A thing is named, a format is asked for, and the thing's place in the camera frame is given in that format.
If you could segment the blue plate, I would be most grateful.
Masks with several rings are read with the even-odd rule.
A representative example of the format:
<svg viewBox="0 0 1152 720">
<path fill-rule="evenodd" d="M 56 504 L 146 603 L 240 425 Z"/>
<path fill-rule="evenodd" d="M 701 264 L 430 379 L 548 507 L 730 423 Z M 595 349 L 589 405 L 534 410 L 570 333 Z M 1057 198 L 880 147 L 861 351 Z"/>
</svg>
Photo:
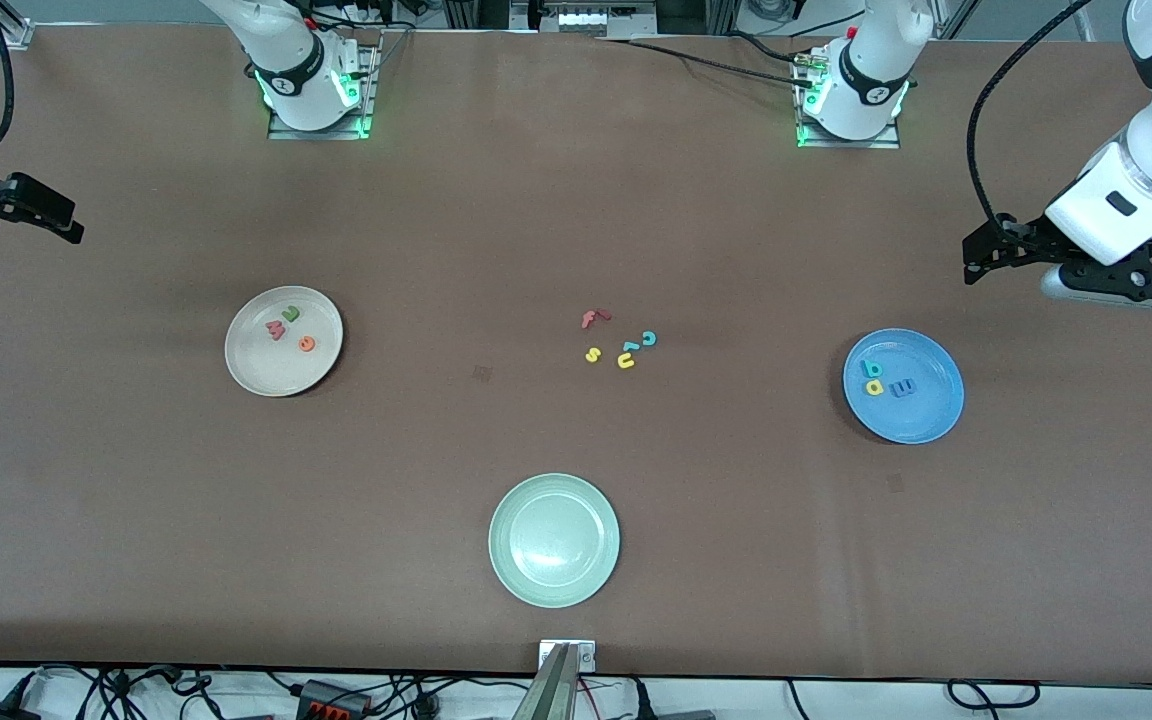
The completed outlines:
<svg viewBox="0 0 1152 720">
<path fill-rule="evenodd" d="M 867 395 L 861 361 L 877 361 L 886 392 Z M 914 378 L 916 392 L 895 397 L 890 382 Z M 967 391 L 957 364 L 946 348 L 927 334 L 888 328 L 865 334 L 847 353 L 841 369 L 846 404 L 870 433 L 896 445 L 925 445 L 955 429 L 963 414 Z"/>
</svg>

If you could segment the beige brown plate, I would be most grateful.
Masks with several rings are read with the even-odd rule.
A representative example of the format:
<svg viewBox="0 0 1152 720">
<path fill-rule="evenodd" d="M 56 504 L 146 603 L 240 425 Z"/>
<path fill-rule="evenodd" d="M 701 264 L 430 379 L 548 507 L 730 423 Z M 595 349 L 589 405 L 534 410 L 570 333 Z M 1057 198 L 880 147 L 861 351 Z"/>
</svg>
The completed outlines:
<svg viewBox="0 0 1152 720">
<path fill-rule="evenodd" d="M 285 306 L 300 306 L 297 323 L 285 323 Z M 266 323 L 285 323 L 285 336 L 274 341 Z M 302 353 L 302 336 L 314 338 L 312 353 Z M 233 316 L 223 340 L 223 359 L 234 382 L 262 397 L 291 397 L 323 381 L 338 365 L 346 343 L 343 316 L 323 291 L 282 286 L 259 293 Z"/>
</svg>

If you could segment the silver box with ports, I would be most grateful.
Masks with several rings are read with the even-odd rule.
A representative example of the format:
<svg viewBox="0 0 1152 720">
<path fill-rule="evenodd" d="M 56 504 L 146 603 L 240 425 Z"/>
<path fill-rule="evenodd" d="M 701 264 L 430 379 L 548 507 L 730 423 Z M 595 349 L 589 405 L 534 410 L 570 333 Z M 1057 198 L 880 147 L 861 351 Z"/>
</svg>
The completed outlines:
<svg viewBox="0 0 1152 720">
<path fill-rule="evenodd" d="M 634 38 L 655 35 L 655 0 L 526 0 L 526 18 L 540 32 Z"/>
</svg>

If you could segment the pale green plate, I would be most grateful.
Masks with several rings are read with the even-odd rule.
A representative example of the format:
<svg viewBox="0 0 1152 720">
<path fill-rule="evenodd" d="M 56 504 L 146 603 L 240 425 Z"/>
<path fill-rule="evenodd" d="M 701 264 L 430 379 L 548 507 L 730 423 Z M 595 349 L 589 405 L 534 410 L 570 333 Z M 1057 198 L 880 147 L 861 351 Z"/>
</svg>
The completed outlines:
<svg viewBox="0 0 1152 720">
<path fill-rule="evenodd" d="M 500 584 L 539 609 L 567 609 L 598 594 L 620 550 L 620 520 L 608 498 L 593 483 L 556 471 L 506 493 L 486 539 Z"/>
</svg>

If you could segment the black orange power strip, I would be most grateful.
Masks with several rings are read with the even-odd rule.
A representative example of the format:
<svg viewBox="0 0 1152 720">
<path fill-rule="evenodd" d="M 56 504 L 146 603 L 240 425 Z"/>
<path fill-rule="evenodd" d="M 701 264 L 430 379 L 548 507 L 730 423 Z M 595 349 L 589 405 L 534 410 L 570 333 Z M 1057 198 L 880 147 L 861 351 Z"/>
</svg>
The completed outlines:
<svg viewBox="0 0 1152 720">
<path fill-rule="evenodd" d="M 370 694 L 317 680 L 293 689 L 298 700 L 294 720 L 365 720 L 372 706 Z"/>
</svg>

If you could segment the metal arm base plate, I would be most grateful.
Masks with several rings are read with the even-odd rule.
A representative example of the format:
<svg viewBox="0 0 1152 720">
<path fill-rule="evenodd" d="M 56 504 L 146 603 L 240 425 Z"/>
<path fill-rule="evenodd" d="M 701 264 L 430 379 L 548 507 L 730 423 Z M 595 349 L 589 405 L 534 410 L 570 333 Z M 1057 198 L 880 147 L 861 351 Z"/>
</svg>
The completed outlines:
<svg viewBox="0 0 1152 720">
<path fill-rule="evenodd" d="M 376 45 L 361 46 L 355 40 L 340 41 L 339 46 L 319 77 L 308 86 L 308 94 L 316 103 L 308 118 L 329 119 L 329 124 L 314 129 L 288 124 L 275 113 L 270 96 L 264 94 L 262 101 L 270 109 L 270 141 L 366 141 L 370 137 L 381 50 Z"/>
<path fill-rule="evenodd" d="M 799 149 L 890 149 L 900 147 L 899 115 L 911 82 L 905 79 L 882 103 L 851 108 L 846 96 L 852 90 L 831 76 L 832 56 L 828 47 L 819 46 L 799 53 L 791 65 L 791 78 L 806 82 L 794 90 L 796 142 Z M 855 129 L 873 126 L 877 111 L 882 109 L 884 124 L 867 137 L 852 137 Z"/>
</svg>

